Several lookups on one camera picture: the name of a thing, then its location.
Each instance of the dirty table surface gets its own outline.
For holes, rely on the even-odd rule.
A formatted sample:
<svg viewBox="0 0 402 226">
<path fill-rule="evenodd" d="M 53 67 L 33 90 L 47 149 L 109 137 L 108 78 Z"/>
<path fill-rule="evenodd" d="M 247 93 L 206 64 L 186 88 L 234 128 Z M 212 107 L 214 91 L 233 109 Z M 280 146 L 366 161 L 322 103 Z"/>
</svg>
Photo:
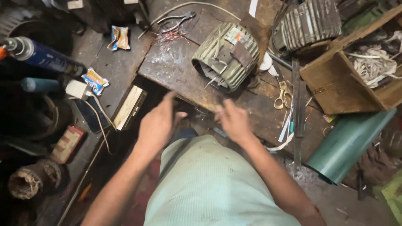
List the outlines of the dirty table surface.
<svg viewBox="0 0 402 226">
<path fill-rule="evenodd" d="M 156 18 L 169 8 L 186 2 L 185 0 L 175 1 L 174 3 L 162 2 L 152 7 L 150 15 L 151 19 Z M 250 0 L 235 1 L 208 1 L 225 8 L 241 18 L 245 12 L 248 12 Z M 281 2 L 270 0 L 259 0 L 256 19 L 270 25 L 272 23 L 275 12 L 280 8 Z M 169 15 L 182 15 L 188 11 L 197 12 L 195 21 L 184 22 L 183 32 L 189 32 L 186 39 L 176 39 L 174 41 L 161 43 L 154 41 L 150 51 L 146 55 L 144 62 L 139 68 L 138 74 L 170 89 L 175 90 L 184 99 L 199 105 L 211 112 L 214 112 L 218 95 L 225 95 L 213 86 L 208 86 L 207 81 L 202 78 L 191 64 L 191 58 L 203 40 L 209 33 L 223 21 L 232 21 L 238 23 L 238 20 L 226 14 L 225 12 L 213 8 L 211 6 L 191 4 L 179 8 Z M 153 27 L 153 32 L 157 32 L 158 27 Z M 291 71 L 280 66 L 288 87 L 291 89 Z M 261 73 L 261 83 L 256 91 L 252 93 L 242 90 L 240 93 L 235 92 L 230 96 L 235 100 L 236 104 L 249 112 L 249 119 L 254 128 L 254 133 L 261 139 L 265 140 L 273 146 L 278 146 L 278 141 L 282 131 L 282 123 L 285 117 L 286 108 L 278 110 L 274 108 L 274 101 L 279 96 L 278 82 L 267 72 Z M 323 119 L 322 113 L 318 111 L 314 101 L 306 107 L 306 129 L 305 138 L 302 143 L 302 162 L 306 162 L 315 148 L 324 139 L 322 131 L 330 125 Z M 285 153 L 289 156 L 293 155 L 292 143 L 284 148 Z"/>
</svg>

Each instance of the person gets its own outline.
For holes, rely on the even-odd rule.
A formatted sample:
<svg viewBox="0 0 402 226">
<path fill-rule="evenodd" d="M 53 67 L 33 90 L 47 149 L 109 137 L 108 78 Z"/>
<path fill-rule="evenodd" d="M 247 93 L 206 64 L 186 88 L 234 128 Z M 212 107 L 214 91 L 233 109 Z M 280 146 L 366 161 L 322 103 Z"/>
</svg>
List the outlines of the person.
<svg viewBox="0 0 402 226">
<path fill-rule="evenodd" d="M 132 153 L 98 194 L 82 226 L 120 226 L 141 176 L 169 143 L 174 127 L 175 92 L 142 119 Z M 252 133 L 245 110 L 226 99 L 216 107 L 228 137 L 253 165 L 221 146 L 213 136 L 172 142 L 161 158 L 160 181 L 146 209 L 145 226 L 283 225 L 325 226 L 318 209 Z"/>
</svg>

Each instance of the scissors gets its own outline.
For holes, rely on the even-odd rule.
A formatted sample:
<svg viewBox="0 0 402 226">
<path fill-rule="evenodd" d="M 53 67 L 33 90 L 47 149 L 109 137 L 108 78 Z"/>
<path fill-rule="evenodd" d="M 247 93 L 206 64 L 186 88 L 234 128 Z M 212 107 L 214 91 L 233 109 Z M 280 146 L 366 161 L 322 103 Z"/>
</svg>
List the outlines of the scissors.
<svg viewBox="0 0 402 226">
<path fill-rule="evenodd" d="M 278 73 L 278 76 L 275 76 L 278 80 L 279 83 L 279 90 L 281 91 L 281 93 L 279 94 L 279 97 L 275 100 L 274 102 L 274 107 L 276 109 L 282 109 L 283 108 L 283 104 L 285 104 L 285 106 L 287 108 L 291 108 L 291 105 L 289 105 L 289 103 L 287 102 L 286 98 L 289 98 L 290 101 L 293 101 L 293 95 L 292 93 L 289 92 L 289 89 L 287 88 L 286 82 L 283 79 L 283 75 L 281 70 L 278 68 L 278 66 L 274 63 L 272 63 L 272 65 L 274 66 L 276 72 Z"/>
<path fill-rule="evenodd" d="M 163 18 L 163 19 L 160 19 L 157 23 L 160 24 L 160 23 L 162 23 L 162 22 L 165 21 L 165 20 L 169 20 L 169 19 L 180 19 L 180 18 L 181 18 L 181 20 L 180 20 L 175 26 L 173 26 L 173 27 L 171 27 L 171 28 L 169 28 L 169 29 L 161 30 L 161 31 L 160 31 L 160 32 L 162 32 L 162 33 L 166 33 L 166 32 L 169 32 L 169 31 L 173 31 L 174 29 L 178 28 L 178 27 L 181 25 L 181 23 L 183 23 L 185 20 L 188 20 L 188 19 L 193 18 L 193 17 L 195 17 L 195 12 L 194 12 L 194 11 L 190 11 L 190 12 L 184 14 L 184 15 L 181 15 L 181 16 L 168 16 L 168 17 L 165 17 L 165 18 Z"/>
</svg>

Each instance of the hand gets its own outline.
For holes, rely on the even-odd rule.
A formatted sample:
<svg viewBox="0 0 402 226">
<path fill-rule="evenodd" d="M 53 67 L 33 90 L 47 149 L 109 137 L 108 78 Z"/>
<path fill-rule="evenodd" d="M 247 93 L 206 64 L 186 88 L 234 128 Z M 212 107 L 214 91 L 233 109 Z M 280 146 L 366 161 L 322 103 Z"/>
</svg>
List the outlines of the hand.
<svg viewBox="0 0 402 226">
<path fill-rule="evenodd" d="M 248 113 L 236 107 L 231 99 L 224 100 L 223 104 L 216 106 L 215 121 L 220 121 L 228 137 L 243 148 L 256 139 L 248 122 Z"/>
<path fill-rule="evenodd" d="M 138 141 L 133 152 L 140 152 L 148 160 L 152 160 L 167 145 L 177 123 L 182 118 L 187 117 L 187 113 L 177 112 L 173 120 L 173 99 L 175 96 L 176 92 L 168 92 L 163 97 L 162 102 L 141 120 Z"/>
</svg>

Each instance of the snack wrapper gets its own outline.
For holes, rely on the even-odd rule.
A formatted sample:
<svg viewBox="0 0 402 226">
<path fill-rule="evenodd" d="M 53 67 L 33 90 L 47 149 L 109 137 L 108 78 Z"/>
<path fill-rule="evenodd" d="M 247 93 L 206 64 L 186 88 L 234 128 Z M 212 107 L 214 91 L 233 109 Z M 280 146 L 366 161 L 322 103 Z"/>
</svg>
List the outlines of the snack wrapper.
<svg viewBox="0 0 402 226">
<path fill-rule="evenodd" d="M 92 87 L 92 91 L 95 95 L 100 96 L 103 88 L 109 85 L 109 81 L 102 78 L 93 68 L 88 68 L 88 72 L 81 76 L 85 83 Z"/>
<path fill-rule="evenodd" d="M 332 122 L 338 115 L 323 115 L 326 122 Z"/>
<path fill-rule="evenodd" d="M 107 48 L 112 51 L 117 50 L 117 48 L 130 49 L 127 34 L 128 27 L 112 26 L 112 42 L 107 46 Z"/>
</svg>

